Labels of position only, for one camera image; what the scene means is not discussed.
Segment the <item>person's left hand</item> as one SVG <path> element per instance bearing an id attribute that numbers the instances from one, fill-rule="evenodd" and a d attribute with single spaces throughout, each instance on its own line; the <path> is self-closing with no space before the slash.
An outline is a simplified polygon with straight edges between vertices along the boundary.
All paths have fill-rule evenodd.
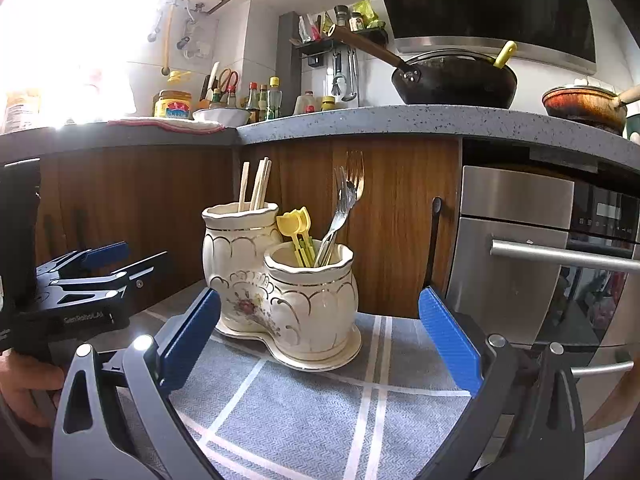
<path id="1" fill-rule="evenodd" d="M 32 356 L 23 356 L 13 349 L 1 353 L 0 364 L 1 395 L 14 414 L 36 427 L 50 427 L 43 412 L 32 400 L 30 392 L 56 391 L 64 385 L 65 373 L 62 368 L 40 362 Z"/>

